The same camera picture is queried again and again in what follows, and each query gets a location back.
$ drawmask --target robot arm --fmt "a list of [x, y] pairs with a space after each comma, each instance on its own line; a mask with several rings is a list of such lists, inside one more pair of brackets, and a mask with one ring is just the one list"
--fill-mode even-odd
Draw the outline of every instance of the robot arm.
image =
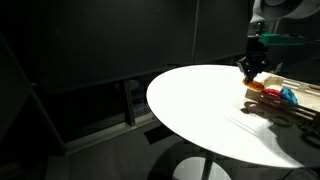
[[264, 38], [268, 40], [261, 41], [263, 44], [260, 43], [257, 48], [247, 51], [247, 55], [237, 62], [246, 82], [252, 82], [258, 73], [269, 66], [267, 52], [270, 46], [304, 45], [305, 38], [302, 36], [276, 34], [281, 18], [301, 19], [319, 10], [320, 0], [255, 0], [250, 21], [251, 25], [256, 24], [257, 27], [253, 38], [258, 42], [259, 38], [261, 41], [260, 36], [265, 35]]

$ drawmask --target table leg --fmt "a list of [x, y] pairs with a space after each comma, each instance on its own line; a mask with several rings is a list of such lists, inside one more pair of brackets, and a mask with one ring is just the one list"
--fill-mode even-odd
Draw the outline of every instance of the table leg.
[[214, 158], [213, 154], [208, 153], [206, 157], [206, 161], [204, 162], [201, 180], [209, 180], [212, 164], [214, 162], [213, 158]]

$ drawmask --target wooden object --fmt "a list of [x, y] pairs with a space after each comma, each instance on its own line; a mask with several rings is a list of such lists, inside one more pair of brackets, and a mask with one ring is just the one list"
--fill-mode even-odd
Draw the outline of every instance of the wooden object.
[[289, 113], [310, 124], [320, 126], [320, 87], [279, 76], [271, 76], [261, 82], [266, 88], [281, 90], [289, 88], [298, 99], [299, 105], [248, 89], [246, 98], [270, 105], [279, 111]]

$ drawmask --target yellow object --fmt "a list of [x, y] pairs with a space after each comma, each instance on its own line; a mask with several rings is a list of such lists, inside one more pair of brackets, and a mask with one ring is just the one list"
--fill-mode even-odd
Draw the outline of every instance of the yellow object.
[[246, 83], [246, 80], [243, 79], [242, 80], [242, 83], [244, 85], [246, 85], [248, 88], [254, 90], [254, 91], [257, 91], [257, 92], [261, 92], [264, 90], [264, 85], [257, 82], [257, 81], [252, 81], [252, 82], [249, 82], [249, 83]]

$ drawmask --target gray floor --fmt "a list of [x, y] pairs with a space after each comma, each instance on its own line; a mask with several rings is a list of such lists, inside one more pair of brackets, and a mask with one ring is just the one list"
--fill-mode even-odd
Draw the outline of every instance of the gray floor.
[[[165, 180], [172, 179], [182, 160], [206, 157], [205, 150], [176, 135], [150, 145], [144, 132], [159, 125], [151, 123], [68, 157], [50, 157], [45, 180]], [[233, 180], [278, 180], [288, 172], [214, 157]]]

